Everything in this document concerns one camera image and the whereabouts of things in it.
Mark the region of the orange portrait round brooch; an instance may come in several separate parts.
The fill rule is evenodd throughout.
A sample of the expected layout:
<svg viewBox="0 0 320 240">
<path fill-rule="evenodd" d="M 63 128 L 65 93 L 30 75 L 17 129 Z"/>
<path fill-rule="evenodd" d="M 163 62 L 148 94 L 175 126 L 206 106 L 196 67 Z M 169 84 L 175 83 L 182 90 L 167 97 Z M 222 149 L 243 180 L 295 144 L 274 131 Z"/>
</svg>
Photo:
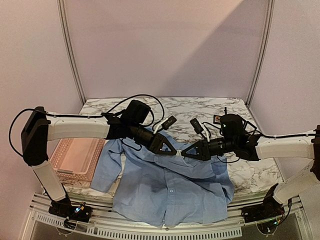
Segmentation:
<svg viewBox="0 0 320 240">
<path fill-rule="evenodd" d="M 216 117 L 215 117 L 215 121 L 216 121 L 217 123 L 220 123 L 220 119 L 221 119 L 220 116 L 216 116 Z"/>
</svg>

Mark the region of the blue button-up shirt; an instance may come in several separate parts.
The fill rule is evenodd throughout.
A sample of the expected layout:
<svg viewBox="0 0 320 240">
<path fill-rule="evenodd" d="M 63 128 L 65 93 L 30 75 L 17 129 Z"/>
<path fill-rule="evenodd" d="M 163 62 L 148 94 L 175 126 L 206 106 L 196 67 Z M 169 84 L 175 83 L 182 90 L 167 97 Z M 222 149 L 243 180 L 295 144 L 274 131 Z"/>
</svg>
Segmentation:
<svg viewBox="0 0 320 240">
<path fill-rule="evenodd" d="M 116 179 L 113 210 L 153 226 L 225 220 L 234 197 L 224 156 L 158 155 L 129 138 L 106 142 L 90 187 L 106 193 Z"/>
</svg>

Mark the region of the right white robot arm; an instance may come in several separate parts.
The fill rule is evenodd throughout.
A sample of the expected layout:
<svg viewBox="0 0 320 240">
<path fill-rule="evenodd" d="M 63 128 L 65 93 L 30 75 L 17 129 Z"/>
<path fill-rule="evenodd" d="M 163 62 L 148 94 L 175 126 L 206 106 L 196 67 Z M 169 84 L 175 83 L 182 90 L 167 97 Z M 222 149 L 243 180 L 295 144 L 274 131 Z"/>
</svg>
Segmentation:
<svg viewBox="0 0 320 240">
<path fill-rule="evenodd" d="M 320 183 L 320 130 L 306 133 L 267 136 L 257 130 L 246 131 L 248 122 L 237 114 L 220 116 L 221 137 L 199 140 L 184 149 L 181 155 L 200 161 L 208 161 L 212 156 L 235 153 L 246 161 L 269 158 L 305 158 L 310 162 L 300 172 L 268 191 L 265 202 L 259 206 L 262 218 L 269 218 L 278 210 L 278 204 Z"/>
</svg>

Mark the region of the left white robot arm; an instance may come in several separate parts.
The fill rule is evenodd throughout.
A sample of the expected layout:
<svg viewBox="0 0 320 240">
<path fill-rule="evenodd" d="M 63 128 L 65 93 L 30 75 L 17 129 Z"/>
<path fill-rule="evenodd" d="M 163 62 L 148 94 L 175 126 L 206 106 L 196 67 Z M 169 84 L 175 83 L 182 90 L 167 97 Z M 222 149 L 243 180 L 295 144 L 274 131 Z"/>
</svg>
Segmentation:
<svg viewBox="0 0 320 240">
<path fill-rule="evenodd" d="M 32 167 L 63 217 L 74 213 L 74 205 L 66 200 L 67 192 L 49 162 L 47 142 L 68 138 L 129 138 L 156 155 L 174 156 L 177 151 L 164 135 L 142 125 L 149 113 L 151 108 L 139 100 L 132 100 L 120 113 L 103 112 L 92 116 L 49 113 L 43 107 L 32 110 L 21 132 L 22 158 Z"/>
</svg>

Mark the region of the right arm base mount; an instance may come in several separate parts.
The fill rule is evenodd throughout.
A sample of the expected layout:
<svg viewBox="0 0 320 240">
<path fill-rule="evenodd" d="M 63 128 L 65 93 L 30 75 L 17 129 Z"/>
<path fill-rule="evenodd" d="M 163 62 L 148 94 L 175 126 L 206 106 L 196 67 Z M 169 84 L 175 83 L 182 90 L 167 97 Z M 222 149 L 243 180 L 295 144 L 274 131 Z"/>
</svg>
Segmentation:
<svg viewBox="0 0 320 240">
<path fill-rule="evenodd" d="M 243 207 L 241 216 L 244 218 L 245 223 L 263 220 L 256 226 L 261 233 L 269 235 L 274 233 L 277 227 L 288 218 L 292 207 L 292 199 L 290 198 L 287 203 L 287 214 L 285 214 L 283 204 L 277 203 L 273 198 L 268 198 L 260 204 Z"/>
</svg>

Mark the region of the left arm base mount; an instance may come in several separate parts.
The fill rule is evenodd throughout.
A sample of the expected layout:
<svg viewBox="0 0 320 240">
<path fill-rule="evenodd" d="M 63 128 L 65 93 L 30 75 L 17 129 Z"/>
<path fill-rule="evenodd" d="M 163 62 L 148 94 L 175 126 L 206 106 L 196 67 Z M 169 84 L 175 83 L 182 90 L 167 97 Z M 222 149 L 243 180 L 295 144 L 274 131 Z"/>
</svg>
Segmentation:
<svg viewBox="0 0 320 240">
<path fill-rule="evenodd" d="M 88 223 L 93 209 L 81 202 L 79 205 L 72 205 L 71 200 L 65 197 L 59 201 L 52 201 L 48 212 L 52 215 L 64 218 L 63 227 L 74 230 L 77 222 Z"/>
</svg>

